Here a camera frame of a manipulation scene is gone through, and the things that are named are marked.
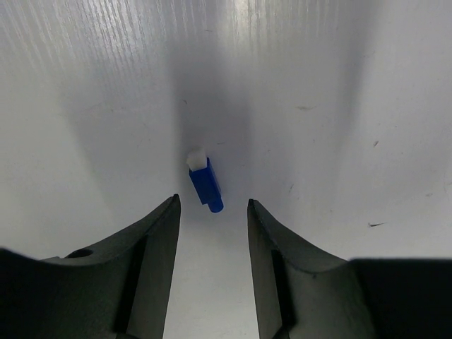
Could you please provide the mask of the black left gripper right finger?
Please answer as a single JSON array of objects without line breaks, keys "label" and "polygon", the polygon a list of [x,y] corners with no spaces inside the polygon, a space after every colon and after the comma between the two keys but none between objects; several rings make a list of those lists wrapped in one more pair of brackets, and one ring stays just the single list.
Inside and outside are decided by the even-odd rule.
[{"label": "black left gripper right finger", "polygon": [[247,206],[261,338],[450,338],[451,261],[334,256]]}]

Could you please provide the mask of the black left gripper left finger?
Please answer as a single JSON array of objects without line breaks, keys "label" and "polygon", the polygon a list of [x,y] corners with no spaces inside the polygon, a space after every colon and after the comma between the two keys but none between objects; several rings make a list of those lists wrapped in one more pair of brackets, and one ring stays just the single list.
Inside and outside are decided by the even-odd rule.
[{"label": "black left gripper left finger", "polygon": [[68,256],[42,260],[1,250],[2,338],[161,338],[181,203]]}]

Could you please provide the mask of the small blue pen cap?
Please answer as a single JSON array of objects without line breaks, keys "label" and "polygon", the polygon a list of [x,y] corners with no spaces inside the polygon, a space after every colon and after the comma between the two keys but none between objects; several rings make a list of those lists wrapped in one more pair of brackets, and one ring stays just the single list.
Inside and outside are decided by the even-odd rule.
[{"label": "small blue pen cap", "polygon": [[223,210],[220,185],[215,175],[210,158],[203,148],[193,149],[186,158],[190,180],[202,205],[207,205],[210,212]]}]

